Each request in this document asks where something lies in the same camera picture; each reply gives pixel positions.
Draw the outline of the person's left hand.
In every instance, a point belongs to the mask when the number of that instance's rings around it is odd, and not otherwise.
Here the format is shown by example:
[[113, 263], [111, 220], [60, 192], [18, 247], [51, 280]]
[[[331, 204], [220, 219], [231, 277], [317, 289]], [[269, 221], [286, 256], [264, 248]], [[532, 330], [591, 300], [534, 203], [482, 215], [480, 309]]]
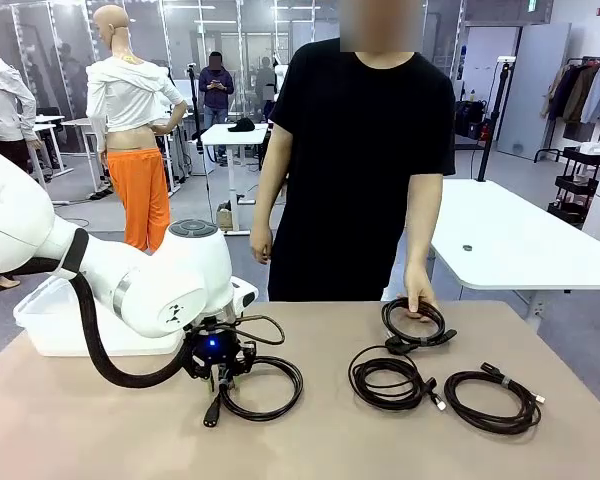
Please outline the person's left hand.
[[419, 306], [422, 302], [427, 303], [436, 309], [439, 308], [431, 282], [424, 267], [407, 266], [404, 282], [408, 299], [406, 315], [409, 318], [418, 320], [424, 319], [419, 313]]

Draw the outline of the person's right hand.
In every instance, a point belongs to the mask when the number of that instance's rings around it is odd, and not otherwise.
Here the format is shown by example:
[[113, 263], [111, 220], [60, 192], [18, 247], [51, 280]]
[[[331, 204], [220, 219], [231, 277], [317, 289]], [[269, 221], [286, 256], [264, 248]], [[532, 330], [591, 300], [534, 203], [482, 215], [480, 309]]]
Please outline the person's right hand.
[[253, 228], [250, 232], [250, 247], [254, 259], [266, 265], [271, 259], [273, 235], [269, 227]]

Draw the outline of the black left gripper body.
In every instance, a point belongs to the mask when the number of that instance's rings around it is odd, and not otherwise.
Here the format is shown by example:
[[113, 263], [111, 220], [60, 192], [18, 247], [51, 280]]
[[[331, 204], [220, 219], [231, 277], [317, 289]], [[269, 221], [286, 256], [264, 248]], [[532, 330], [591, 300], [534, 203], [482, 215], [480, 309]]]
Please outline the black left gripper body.
[[184, 345], [187, 354], [184, 369], [188, 374], [210, 374], [213, 366], [231, 374], [246, 372], [243, 347], [236, 328], [229, 324], [202, 326], [186, 331]]

